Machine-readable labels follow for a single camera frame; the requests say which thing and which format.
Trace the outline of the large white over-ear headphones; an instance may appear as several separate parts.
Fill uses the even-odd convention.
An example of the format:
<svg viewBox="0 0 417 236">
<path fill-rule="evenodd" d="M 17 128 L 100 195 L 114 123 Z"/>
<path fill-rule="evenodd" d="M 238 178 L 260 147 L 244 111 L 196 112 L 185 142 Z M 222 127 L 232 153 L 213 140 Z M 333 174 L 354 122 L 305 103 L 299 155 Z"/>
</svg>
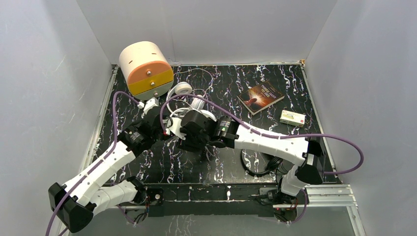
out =
<svg viewBox="0 0 417 236">
<path fill-rule="evenodd" d="M 194 108 L 178 108 L 171 112 L 169 128 L 202 130 L 213 125 L 217 121 L 213 113 Z"/>
</svg>

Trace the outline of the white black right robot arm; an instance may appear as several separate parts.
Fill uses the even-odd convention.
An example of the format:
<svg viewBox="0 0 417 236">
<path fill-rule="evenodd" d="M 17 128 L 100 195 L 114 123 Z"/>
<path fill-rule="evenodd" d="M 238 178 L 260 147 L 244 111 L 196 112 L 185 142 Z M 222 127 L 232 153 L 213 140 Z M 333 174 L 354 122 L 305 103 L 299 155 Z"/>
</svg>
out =
<svg viewBox="0 0 417 236">
<path fill-rule="evenodd" d="M 172 118 L 169 130 L 179 138 L 179 148 L 199 151 L 206 146 L 245 149 L 264 153 L 292 163 L 292 168 L 277 184 L 273 196 L 288 204 L 299 191 L 323 183 L 322 148 L 316 137 L 297 137 L 270 132 L 246 122 L 223 116 L 213 119 L 198 111 L 189 111 L 181 118 Z"/>
</svg>

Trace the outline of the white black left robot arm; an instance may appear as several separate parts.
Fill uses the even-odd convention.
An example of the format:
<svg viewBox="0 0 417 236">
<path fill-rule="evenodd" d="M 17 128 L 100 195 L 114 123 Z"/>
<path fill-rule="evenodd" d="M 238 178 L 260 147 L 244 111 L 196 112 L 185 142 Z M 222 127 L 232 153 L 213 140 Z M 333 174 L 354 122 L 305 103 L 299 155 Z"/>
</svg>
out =
<svg viewBox="0 0 417 236">
<path fill-rule="evenodd" d="M 136 177 L 102 188 L 119 169 L 165 137 L 160 108 L 145 109 L 144 113 L 142 120 L 120 132 L 114 144 L 81 173 L 64 184 L 56 182 L 49 187 L 52 218 L 58 217 L 71 233 L 81 231 L 97 214 L 109 208 L 122 203 L 140 205 L 149 201 L 148 188 Z"/>
</svg>

